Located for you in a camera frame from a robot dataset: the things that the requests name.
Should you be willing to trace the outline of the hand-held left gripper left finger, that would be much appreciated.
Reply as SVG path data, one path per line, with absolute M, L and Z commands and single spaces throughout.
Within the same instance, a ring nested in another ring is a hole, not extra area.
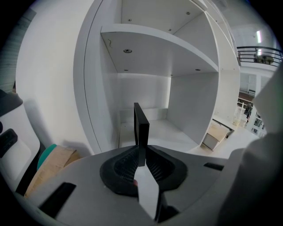
M 41 184 L 28 198 L 19 194 L 15 197 L 36 222 L 45 226 L 154 226 L 155 222 L 137 198 L 113 193 L 100 178 L 101 165 L 128 149 L 114 149 L 76 160 Z M 52 218 L 39 207 L 64 182 L 76 187 L 56 218 Z

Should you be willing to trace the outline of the paper hang tag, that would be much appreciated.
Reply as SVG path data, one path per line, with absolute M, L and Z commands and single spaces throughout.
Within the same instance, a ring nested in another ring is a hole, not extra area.
M 139 204 L 154 220 L 157 213 L 159 186 L 146 164 L 137 168 L 134 175 L 134 185 L 138 188 Z

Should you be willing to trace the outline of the black balcony railing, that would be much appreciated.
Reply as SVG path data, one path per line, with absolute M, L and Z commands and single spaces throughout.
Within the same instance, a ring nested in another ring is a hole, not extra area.
M 237 47 L 240 62 L 267 64 L 278 67 L 283 62 L 283 51 L 272 47 L 239 46 Z

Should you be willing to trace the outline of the beige flat box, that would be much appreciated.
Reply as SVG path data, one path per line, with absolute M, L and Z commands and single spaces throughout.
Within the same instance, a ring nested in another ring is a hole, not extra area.
M 213 151 L 227 137 L 228 133 L 228 128 L 212 124 L 203 140 L 203 144 Z

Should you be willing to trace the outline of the white black service robot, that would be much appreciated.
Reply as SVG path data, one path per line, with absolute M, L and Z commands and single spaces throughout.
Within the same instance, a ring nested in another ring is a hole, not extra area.
M 0 174 L 13 192 L 39 149 L 22 99 L 0 89 Z

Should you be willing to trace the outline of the clear plastic cup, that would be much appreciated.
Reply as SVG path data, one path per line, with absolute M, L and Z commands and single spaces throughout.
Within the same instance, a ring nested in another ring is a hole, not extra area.
M 241 121 L 241 108 L 237 107 L 233 116 L 233 125 L 238 126 Z

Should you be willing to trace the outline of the brown cardboard box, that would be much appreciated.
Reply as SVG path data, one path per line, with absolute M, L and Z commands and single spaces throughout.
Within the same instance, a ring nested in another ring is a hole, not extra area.
M 81 155 L 77 150 L 69 147 L 56 146 L 40 165 L 32 178 L 24 197 L 28 198 L 40 185 L 56 176 L 62 169 L 80 158 Z

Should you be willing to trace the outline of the teal round object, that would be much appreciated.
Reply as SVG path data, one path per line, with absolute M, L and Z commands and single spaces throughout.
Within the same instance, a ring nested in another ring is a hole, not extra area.
M 37 163 L 37 170 L 39 170 L 39 168 L 41 167 L 41 165 L 43 164 L 43 162 L 46 160 L 46 158 L 49 156 L 49 154 L 57 147 L 56 144 L 52 144 L 50 145 L 48 148 L 46 148 L 42 154 L 40 155 L 39 159 L 38 159 L 38 163 Z

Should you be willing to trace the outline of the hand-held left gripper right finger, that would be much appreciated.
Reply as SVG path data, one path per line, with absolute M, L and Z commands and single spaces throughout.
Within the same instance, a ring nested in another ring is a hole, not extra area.
M 168 217 L 165 223 L 218 223 L 221 205 L 231 187 L 231 159 L 187 154 L 160 146 L 148 146 L 149 153 L 157 152 L 178 160 L 175 167 L 186 165 L 187 169 L 175 169 L 167 182 L 182 177 L 183 182 L 173 190 L 165 191 L 168 206 L 178 214 Z

